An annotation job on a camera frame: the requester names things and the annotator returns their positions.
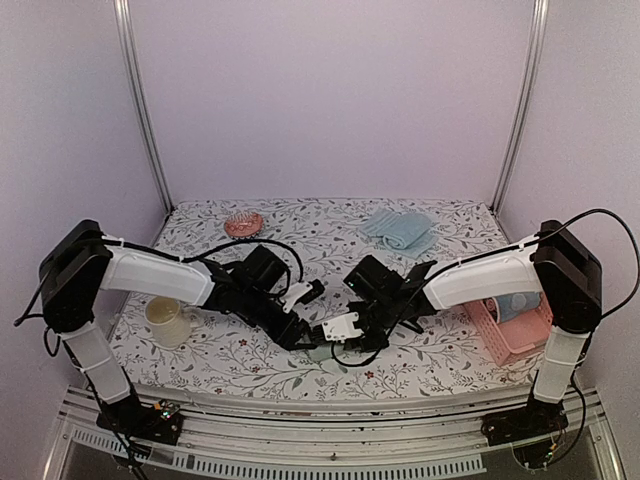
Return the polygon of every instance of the pink basket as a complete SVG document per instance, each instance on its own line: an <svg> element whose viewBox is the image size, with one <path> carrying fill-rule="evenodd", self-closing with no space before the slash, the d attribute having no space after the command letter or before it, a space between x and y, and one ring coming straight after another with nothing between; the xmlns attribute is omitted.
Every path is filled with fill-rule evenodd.
<svg viewBox="0 0 640 480"><path fill-rule="evenodd" d="M482 301L465 303L464 308L500 366L542 350L551 332L553 314L544 294L540 306L504 323L496 323Z"/></svg>

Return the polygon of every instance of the cup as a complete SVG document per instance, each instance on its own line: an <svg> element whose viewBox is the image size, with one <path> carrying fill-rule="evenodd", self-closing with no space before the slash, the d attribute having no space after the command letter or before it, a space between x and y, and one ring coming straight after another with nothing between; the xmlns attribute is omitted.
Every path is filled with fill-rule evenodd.
<svg viewBox="0 0 640 480"><path fill-rule="evenodd" d="M173 298L155 297L147 304L144 318L153 338L166 349L178 348L191 335L191 321Z"/></svg>

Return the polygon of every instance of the pink plastic bin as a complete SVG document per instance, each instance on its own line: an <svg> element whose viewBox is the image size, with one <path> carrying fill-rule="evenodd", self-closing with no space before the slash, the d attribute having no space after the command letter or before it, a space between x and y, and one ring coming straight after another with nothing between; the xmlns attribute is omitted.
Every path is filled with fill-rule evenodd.
<svg viewBox="0 0 640 480"><path fill-rule="evenodd" d="M544 294L538 308L504 323L496 323L482 301L465 303L464 308L500 366L542 350L551 332L553 315Z"/></svg>

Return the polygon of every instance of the table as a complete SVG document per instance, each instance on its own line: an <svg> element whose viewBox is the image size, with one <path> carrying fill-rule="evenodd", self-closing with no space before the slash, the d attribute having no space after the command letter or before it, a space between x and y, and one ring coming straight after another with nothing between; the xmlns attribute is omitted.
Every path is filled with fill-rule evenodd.
<svg viewBox="0 0 640 480"><path fill-rule="evenodd" d="M313 324L345 312L355 295L343 278L365 255L405 275L416 263L384 249L357 231L379 208L423 212L434 221L438 241L418 261L449 260L506 244L488 208L474 201L391 199L276 199L185 202L168 219L156 247L177 255L195 255L226 242L223 224L238 211L265 218L260 238L288 243L305 265L305 278L319 278L325 294L300 316ZM225 250L221 263L242 259L252 246ZM287 252L271 247L295 271ZM461 307L420 319L423 334L397 328L391 346L371 365L346 369L333 360L286 352L260 330L233 316L206 312L201 325L177 350L153 341L144 326L149 297L132 294L111 340L119 362L137 383L214 395L274 400L341 401L399 399L483 391L531 381L540 355L498 367ZM203 314L190 312L194 319ZM345 355L355 363L359 354Z"/></svg>

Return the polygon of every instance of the light blue cloth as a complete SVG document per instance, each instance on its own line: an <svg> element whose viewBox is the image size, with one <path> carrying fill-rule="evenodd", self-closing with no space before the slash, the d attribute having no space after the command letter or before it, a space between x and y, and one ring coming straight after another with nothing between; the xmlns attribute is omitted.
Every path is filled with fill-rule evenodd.
<svg viewBox="0 0 640 480"><path fill-rule="evenodd" d="M378 210L359 227L368 237L379 237L389 250L414 260L436 243L429 233L433 222L421 213L400 214Z"/></svg>
<svg viewBox="0 0 640 480"><path fill-rule="evenodd" d="M498 323L508 322L518 315L540 306L540 294L538 292L512 293L495 297L498 307Z"/></svg>

